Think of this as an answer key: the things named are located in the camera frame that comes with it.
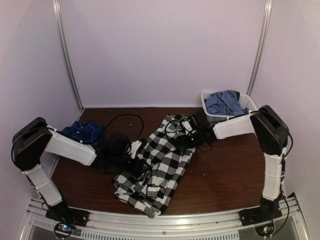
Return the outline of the white plastic laundry basket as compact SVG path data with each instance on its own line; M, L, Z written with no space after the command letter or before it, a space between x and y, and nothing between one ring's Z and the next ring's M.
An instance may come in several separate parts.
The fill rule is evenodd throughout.
M202 91L200 93L200 99L201 99L201 104L204 113L206 114L207 120L209 122L221 122L226 120L227 118L231 118L230 115L220 115L220 114L209 114L206 108L206 101L207 99L211 96L211 92L209 91ZM242 109L248 109L249 111L257 111L258 107L254 103L254 101L251 99L249 95L246 94L239 94L239 104Z

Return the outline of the blue plaid shirt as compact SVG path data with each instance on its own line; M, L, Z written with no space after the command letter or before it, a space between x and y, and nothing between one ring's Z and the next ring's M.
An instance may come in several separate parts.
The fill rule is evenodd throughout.
M88 122L75 121L59 133L76 142L98 146L105 134L105 127L103 124L98 125L94 120Z

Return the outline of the black white checked shirt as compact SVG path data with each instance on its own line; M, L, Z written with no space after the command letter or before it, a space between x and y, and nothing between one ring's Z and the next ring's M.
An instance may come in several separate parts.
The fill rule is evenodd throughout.
M139 177L123 171L112 183L114 196L150 218L163 214L194 155L195 148L176 148L172 142L185 135L180 126L187 115L166 115L160 126L147 138L138 156L150 168Z

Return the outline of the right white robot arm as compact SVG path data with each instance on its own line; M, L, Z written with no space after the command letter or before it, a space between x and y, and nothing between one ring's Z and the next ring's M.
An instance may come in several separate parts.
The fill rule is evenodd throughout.
M180 148L198 148L202 144L212 144L226 138L254 134L265 160L264 187L262 199L266 200L256 210L259 220L268 220L275 212L272 203L282 193L286 174L286 158L293 143L288 126L269 106L249 111L239 116L228 116L222 121L208 121L205 114L195 113L180 123L185 135L176 139Z

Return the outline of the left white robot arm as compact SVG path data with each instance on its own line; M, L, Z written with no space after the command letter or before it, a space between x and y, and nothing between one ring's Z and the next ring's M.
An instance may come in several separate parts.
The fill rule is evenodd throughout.
M75 122L58 131L37 117L18 131L12 138L11 160L26 175L28 180L44 198L52 213L61 222L72 218L72 211L63 204L63 195L50 179L41 164L43 153L65 157L94 169L117 168L138 178L150 165L138 155L146 146L146 140L130 139L120 133L112 133L103 140L107 129L87 123Z

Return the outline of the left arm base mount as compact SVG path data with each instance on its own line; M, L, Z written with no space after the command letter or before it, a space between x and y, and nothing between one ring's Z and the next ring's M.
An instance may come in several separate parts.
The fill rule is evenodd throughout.
M71 226L86 227L89 219L89 212L75 208L69 208L67 213L58 215L53 211L47 210L45 217L56 222L67 223Z

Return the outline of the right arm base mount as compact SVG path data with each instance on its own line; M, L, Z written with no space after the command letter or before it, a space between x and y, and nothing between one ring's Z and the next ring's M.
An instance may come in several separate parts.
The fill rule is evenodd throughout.
M261 206L255 208L247 208L239 213L242 226L256 225L263 222L270 222L274 218L280 218L282 212L278 209L268 210Z

